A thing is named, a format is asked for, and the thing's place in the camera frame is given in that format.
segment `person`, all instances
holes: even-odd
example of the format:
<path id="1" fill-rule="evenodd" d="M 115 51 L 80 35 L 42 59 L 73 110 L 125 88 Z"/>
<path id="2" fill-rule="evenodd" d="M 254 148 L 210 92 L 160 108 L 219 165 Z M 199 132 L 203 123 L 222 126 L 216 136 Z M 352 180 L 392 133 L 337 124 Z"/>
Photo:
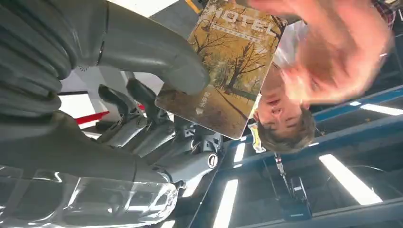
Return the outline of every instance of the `person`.
<path id="1" fill-rule="evenodd" d="M 340 103 L 371 85 L 380 56 L 391 46 L 389 28 L 395 13 L 378 0 L 249 0 L 249 4 L 271 15 L 298 15 L 307 23 L 293 63 L 270 68 L 253 115 L 264 148 L 298 152 L 315 136 L 311 104 Z"/>

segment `gray metal part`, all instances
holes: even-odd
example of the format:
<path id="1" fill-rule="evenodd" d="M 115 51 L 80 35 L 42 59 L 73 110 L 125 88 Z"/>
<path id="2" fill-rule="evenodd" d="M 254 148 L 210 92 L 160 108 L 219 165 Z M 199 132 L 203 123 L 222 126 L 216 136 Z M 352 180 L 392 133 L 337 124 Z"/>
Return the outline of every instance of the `gray metal part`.
<path id="1" fill-rule="evenodd" d="M 312 220 L 285 222 L 276 220 L 238 228 L 344 228 L 403 219 L 403 198 L 369 206 L 352 206 L 313 214 Z"/>
<path id="2" fill-rule="evenodd" d="M 169 162 L 162 167 L 169 173 L 173 183 L 187 182 L 196 176 L 203 176 L 215 168 L 209 166 L 208 159 L 212 154 L 216 156 L 215 153 L 206 152 L 171 157 Z"/>
<path id="3" fill-rule="evenodd" d="M 170 120 L 166 120 L 161 124 L 151 123 L 148 129 L 138 134 L 124 149 L 132 154 L 144 157 L 172 139 L 174 133 L 174 125 Z"/>
<path id="4" fill-rule="evenodd" d="M 147 119 L 142 115 L 138 115 L 124 123 L 109 140 L 102 142 L 102 144 L 113 147 L 124 147 L 131 139 L 143 131 L 147 125 Z"/>
<path id="5" fill-rule="evenodd" d="M 57 110 L 59 80 L 78 65 L 153 73 L 188 94 L 209 83 L 185 39 L 113 3 L 4 0 L 0 6 L 1 114 L 38 117 Z"/>
<path id="6" fill-rule="evenodd" d="M 185 39 L 164 26 L 110 3 L 107 29 L 100 65 L 149 72 L 188 94 L 209 83 L 200 57 Z"/>
<path id="7" fill-rule="evenodd" d="M 120 115 L 128 116 L 129 112 L 137 107 L 137 105 L 124 93 L 105 85 L 99 85 L 98 94 L 103 101 L 116 105 Z"/>
<path id="8" fill-rule="evenodd" d="M 62 112 L 34 123 L 30 119 L 0 120 L 0 132 L 7 132 L 0 138 L 1 165 L 22 169 L 24 177 L 45 169 L 78 177 L 166 183 L 138 156 L 85 136 L 76 121 Z"/>

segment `autumn tree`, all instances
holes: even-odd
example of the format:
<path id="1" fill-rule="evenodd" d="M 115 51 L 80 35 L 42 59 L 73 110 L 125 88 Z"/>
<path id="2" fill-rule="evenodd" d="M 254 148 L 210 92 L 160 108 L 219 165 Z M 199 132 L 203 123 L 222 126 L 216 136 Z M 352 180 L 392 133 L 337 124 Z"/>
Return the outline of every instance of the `autumn tree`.
<path id="1" fill-rule="evenodd" d="M 230 83 L 228 83 L 226 87 L 226 93 L 230 94 L 238 77 L 265 67 L 265 57 L 266 53 L 264 49 L 256 50 L 255 43 L 248 42 L 247 45 L 242 48 L 241 53 L 233 60 L 233 74 Z"/>
<path id="2" fill-rule="evenodd" d="M 253 84 L 252 87 L 250 88 L 250 91 L 252 92 L 253 89 L 255 88 L 256 84 L 261 82 L 262 80 L 260 78 L 255 78 L 255 80 L 253 80 Z"/>

